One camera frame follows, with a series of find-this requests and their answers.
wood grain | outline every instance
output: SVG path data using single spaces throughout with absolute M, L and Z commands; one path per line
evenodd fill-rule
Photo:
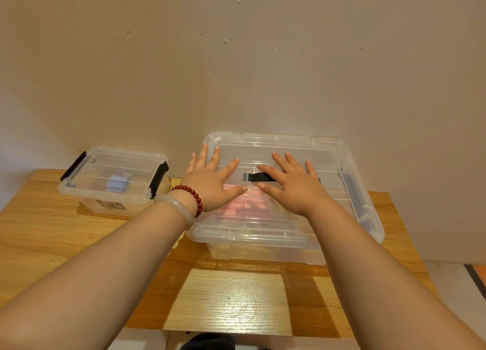
M 0 212 L 0 305 L 127 218 L 94 215 L 57 191 L 62 170 L 36 170 Z M 173 179 L 173 185 L 180 179 Z M 387 193 L 369 193 L 383 246 L 429 290 L 425 265 Z M 127 327 L 350 337 L 325 266 L 217 260 L 184 236 L 161 265 Z

plastic lid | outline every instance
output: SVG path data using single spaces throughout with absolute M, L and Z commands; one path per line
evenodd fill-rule
M 337 138 L 307 138 L 284 135 L 212 133 L 204 139 L 209 144 L 208 160 L 220 146 L 218 169 L 234 158 L 240 163 L 226 181 L 226 187 L 247 185 L 248 191 L 227 206 L 203 213 L 187 231 L 189 237 L 204 243 L 251 243 L 267 246 L 319 249 L 319 242 L 308 221 L 284 210 L 274 199 L 262 193 L 248 174 L 260 173 L 259 164 L 278 167 L 272 151 L 289 151 L 304 164 L 314 165 L 328 194 L 350 212 L 379 243 L 384 238 L 381 221 L 363 185 L 348 146 Z
M 145 203 L 152 197 L 150 183 L 165 162 L 167 157 L 160 153 L 91 148 L 62 180 L 58 190 L 62 194 L 104 201 Z

small clear plastic storage box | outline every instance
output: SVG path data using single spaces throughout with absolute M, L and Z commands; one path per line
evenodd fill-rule
M 214 258 L 325 264 L 317 237 L 307 220 L 287 212 L 262 193 L 256 183 L 247 181 L 248 174 L 261 172 L 257 164 L 278 167 L 272 159 L 272 151 L 281 155 L 289 151 L 300 164 L 308 158 L 329 196 L 351 213 L 376 241 L 382 242 L 384 230 L 380 218 L 348 146 L 338 138 L 213 133 L 204 143 L 209 144 L 208 160 L 216 145 L 220 146 L 218 169 L 240 157 L 225 187 L 249 187 L 244 195 L 227 206 L 202 213 L 187 231 L 192 240 L 207 243 Z
M 169 191 L 168 169 L 164 154 L 95 147 L 64 173 L 58 190 L 93 212 L 134 216 Z

hand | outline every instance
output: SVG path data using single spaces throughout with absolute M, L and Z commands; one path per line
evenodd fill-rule
M 258 184 L 258 187 L 279 202 L 283 208 L 309 218 L 309 215 L 319 208 L 320 203 L 331 200 L 309 160 L 305 162 L 306 172 L 289 152 L 285 152 L 286 159 L 272 152 L 272 158 L 283 172 L 264 164 L 259 164 L 258 168 L 269 174 L 282 189 L 264 183 Z
M 237 196 L 243 194 L 248 190 L 246 186 L 235 186 L 233 188 L 223 190 L 223 182 L 233 173 L 240 161 L 238 158 L 234 159 L 226 165 L 225 168 L 216 172 L 219 163 L 220 150 L 217 146 L 211 160 L 206 164 L 206 157 L 208 155 L 208 145 L 204 144 L 199 157 L 196 153 L 192 153 L 189 167 L 181 181 L 181 185 L 187 185 L 196 190 L 203 203 L 203 211 L 213 211 L 229 203 Z M 179 199 L 189 211 L 196 214 L 197 203 L 196 199 L 186 191 L 174 190 L 171 195 Z

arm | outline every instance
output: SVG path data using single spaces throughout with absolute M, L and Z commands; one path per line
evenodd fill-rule
M 210 211 L 246 189 L 223 191 L 238 160 L 215 172 L 219 150 L 206 166 L 207 151 L 205 146 L 199 158 L 193 154 L 182 184 L 197 190 Z M 192 195 L 182 190 L 171 195 L 196 214 Z M 0 310 L 0 348 L 107 348 L 184 228 L 178 212 L 155 202 L 6 304 Z
M 282 189 L 260 187 L 288 211 L 306 217 L 332 283 L 362 349 L 477 349 L 486 345 L 378 244 L 288 153 L 273 154 L 283 172 L 259 168 Z

